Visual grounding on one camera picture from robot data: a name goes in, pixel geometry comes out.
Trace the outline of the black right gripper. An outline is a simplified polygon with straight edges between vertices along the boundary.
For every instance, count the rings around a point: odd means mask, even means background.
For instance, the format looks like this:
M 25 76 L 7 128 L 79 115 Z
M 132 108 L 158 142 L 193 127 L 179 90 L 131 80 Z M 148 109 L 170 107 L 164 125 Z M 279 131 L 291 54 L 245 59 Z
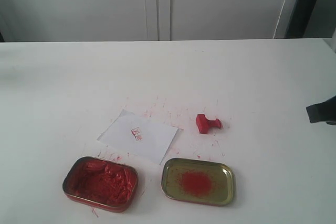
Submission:
M 336 97 L 322 103 L 306 107 L 310 123 L 325 122 L 328 125 L 336 124 Z

